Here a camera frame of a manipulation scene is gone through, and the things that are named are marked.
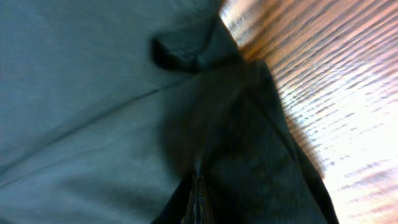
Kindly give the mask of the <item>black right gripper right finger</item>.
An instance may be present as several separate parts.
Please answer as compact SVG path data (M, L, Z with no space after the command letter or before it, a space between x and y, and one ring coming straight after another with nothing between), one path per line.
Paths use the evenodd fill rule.
M198 180L198 223L216 224L209 199L208 188L203 177Z

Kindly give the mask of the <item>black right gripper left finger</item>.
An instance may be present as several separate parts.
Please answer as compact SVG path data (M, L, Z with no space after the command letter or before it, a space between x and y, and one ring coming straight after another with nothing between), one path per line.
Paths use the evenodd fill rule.
M164 209L151 224L181 224L187 211L192 182L191 175L182 179Z

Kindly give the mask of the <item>black t-shirt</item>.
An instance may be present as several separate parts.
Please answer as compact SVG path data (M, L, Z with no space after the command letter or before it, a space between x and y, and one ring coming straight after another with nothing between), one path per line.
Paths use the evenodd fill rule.
M337 223L271 71L220 1L1 2L1 222Z

